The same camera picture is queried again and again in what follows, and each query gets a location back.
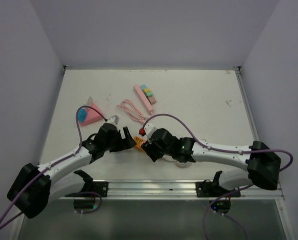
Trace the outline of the orange power strip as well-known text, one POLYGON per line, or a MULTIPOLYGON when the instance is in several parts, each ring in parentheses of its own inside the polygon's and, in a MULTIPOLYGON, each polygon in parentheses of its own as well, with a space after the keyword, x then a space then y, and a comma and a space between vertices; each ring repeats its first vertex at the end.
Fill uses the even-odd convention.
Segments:
POLYGON ((135 146, 135 148, 136 148, 137 150, 141 151, 141 152, 145 152, 145 151, 142 149, 141 146, 142 146, 144 143, 146 143, 146 140, 144 140, 144 139, 142 139, 141 137, 138 137, 138 136, 135 136, 133 139, 134 139, 134 141, 136 142, 136 146, 135 146))

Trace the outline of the pink triangular socket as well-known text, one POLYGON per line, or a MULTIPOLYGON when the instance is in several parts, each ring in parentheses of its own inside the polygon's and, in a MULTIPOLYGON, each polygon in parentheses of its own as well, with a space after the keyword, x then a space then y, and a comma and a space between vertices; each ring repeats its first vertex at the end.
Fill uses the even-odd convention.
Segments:
POLYGON ((96 104, 93 104, 92 108, 96 109, 96 111, 90 108, 85 108, 87 110, 86 120, 83 123, 78 122, 82 127, 103 119, 102 116, 100 115, 100 114, 103 114, 100 108, 96 104))

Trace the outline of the long pink power strip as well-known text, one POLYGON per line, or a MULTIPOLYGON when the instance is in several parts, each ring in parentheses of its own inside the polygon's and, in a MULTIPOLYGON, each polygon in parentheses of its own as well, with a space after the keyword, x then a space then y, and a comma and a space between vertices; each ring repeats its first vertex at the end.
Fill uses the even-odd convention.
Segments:
POLYGON ((150 104, 149 100, 147 99, 147 97, 145 96, 144 92, 142 91, 142 89, 140 88, 139 85, 134 85, 133 86, 134 91, 136 93, 136 95, 139 97, 140 101, 142 102, 144 108, 146 109, 146 111, 148 112, 148 114, 152 115, 153 114, 153 107, 150 104))

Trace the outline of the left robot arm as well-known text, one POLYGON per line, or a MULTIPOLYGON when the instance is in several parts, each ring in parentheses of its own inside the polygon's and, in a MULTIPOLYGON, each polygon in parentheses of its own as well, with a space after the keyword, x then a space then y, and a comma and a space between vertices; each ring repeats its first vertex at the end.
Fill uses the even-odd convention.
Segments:
POLYGON ((7 198, 29 219, 40 214, 48 203, 67 195, 99 197, 93 179, 81 170, 111 153, 136 146, 128 127, 122 131, 104 123, 97 133, 82 141, 70 154, 49 163, 23 166, 7 193, 7 198))

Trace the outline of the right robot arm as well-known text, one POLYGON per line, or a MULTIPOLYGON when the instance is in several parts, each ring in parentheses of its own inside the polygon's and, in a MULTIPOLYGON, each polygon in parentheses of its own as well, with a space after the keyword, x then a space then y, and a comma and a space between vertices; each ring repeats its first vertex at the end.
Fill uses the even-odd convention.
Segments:
POLYGON ((263 142, 254 141, 252 146, 219 145, 192 137, 177 138, 164 128, 150 125, 139 133, 147 137, 141 147, 153 162, 170 156, 180 163, 209 162, 234 167, 215 177, 211 190, 216 196, 246 185, 270 191, 278 188, 281 159, 263 142))

